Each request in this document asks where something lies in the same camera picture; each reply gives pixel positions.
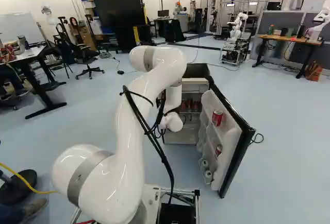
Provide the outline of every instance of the yellow cable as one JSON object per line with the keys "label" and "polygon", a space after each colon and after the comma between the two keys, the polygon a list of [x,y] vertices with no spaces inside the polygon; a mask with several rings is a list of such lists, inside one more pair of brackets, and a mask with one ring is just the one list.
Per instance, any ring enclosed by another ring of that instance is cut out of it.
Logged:
{"label": "yellow cable", "polygon": [[26,179],[24,179],[21,175],[19,175],[18,173],[16,173],[14,170],[12,170],[11,168],[9,168],[8,166],[6,166],[5,164],[1,163],[0,162],[0,166],[2,166],[3,168],[7,169],[8,171],[10,171],[12,174],[15,174],[19,179],[21,179],[25,184],[26,186],[31,190],[33,191],[34,193],[37,193],[37,194],[51,194],[51,193],[57,193],[57,191],[50,191],[50,192],[40,192],[40,191],[37,191],[36,189],[34,189],[30,184],[29,182],[26,181]]}

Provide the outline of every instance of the person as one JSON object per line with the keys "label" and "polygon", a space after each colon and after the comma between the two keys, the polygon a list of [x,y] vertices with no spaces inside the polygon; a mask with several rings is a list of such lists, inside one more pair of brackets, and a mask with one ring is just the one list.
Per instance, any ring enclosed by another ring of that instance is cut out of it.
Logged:
{"label": "person", "polygon": [[12,86],[15,89],[16,96],[23,96],[28,93],[28,91],[24,88],[21,80],[16,75],[15,71],[7,65],[0,66],[0,98],[2,101],[11,98],[11,94],[8,94],[4,88],[4,82],[9,80]]}
{"label": "person", "polygon": [[46,198],[34,200],[22,208],[0,204],[0,223],[20,224],[25,222],[40,214],[47,204]]}

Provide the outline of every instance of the shoe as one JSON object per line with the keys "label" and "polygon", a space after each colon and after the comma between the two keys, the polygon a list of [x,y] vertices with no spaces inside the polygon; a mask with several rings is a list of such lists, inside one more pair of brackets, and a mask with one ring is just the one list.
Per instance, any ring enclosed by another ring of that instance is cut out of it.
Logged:
{"label": "shoe", "polygon": [[21,90],[16,91],[16,96],[22,97],[24,95],[27,95],[28,93],[29,93],[29,91],[27,91],[26,89],[21,89]]}
{"label": "shoe", "polygon": [[46,198],[40,198],[24,206],[23,210],[25,216],[22,223],[40,214],[40,212],[47,206],[47,204],[48,204],[48,200]]}
{"label": "shoe", "polygon": [[5,95],[1,96],[1,100],[6,101],[6,100],[9,100],[11,97],[12,97],[11,94],[5,94]]}

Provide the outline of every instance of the jeans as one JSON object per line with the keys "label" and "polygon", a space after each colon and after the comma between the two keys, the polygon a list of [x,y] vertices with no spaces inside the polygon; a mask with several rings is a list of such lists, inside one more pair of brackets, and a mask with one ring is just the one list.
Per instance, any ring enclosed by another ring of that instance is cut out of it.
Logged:
{"label": "jeans", "polygon": [[7,94],[6,90],[3,87],[3,84],[7,79],[11,82],[15,91],[19,91],[24,88],[21,83],[21,80],[17,77],[15,71],[12,68],[6,65],[0,65],[0,95]]}
{"label": "jeans", "polygon": [[0,204],[0,223],[19,224],[24,219],[24,216],[25,212],[22,208]]}

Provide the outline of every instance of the gray cubicle panel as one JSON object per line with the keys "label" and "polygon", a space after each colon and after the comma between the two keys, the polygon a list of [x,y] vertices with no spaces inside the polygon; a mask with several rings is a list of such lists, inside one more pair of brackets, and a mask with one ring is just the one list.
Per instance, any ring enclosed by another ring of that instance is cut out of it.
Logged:
{"label": "gray cubicle panel", "polygon": [[[305,58],[307,57],[310,50],[310,46],[306,46],[305,44],[296,43],[292,49],[290,54],[289,61],[295,63],[303,63]],[[330,70],[330,45],[323,44],[321,46],[316,46],[313,55],[311,56],[311,60],[316,60],[316,62],[327,70]]]}
{"label": "gray cubicle panel", "polygon": [[[303,25],[307,28],[315,27],[312,21],[318,13],[306,13]],[[320,33],[320,37],[324,38],[325,41],[330,41],[330,26],[325,26]],[[303,63],[304,57],[308,54],[310,48],[302,44],[296,43],[292,49],[289,60],[296,63]],[[315,51],[311,57],[312,60],[316,60],[323,68],[330,69],[330,45],[324,44],[315,48]]]}
{"label": "gray cubicle panel", "polygon": [[287,27],[294,28],[293,33],[297,33],[303,15],[303,12],[265,11],[262,14],[257,34],[264,35],[272,24],[276,30]]}
{"label": "gray cubicle panel", "polygon": [[[309,27],[315,27],[317,24],[313,23],[313,19],[318,13],[306,13],[303,25],[306,26],[306,28]],[[325,41],[330,41],[330,25],[326,25],[322,32],[320,33],[320,37],[324,38]]]}

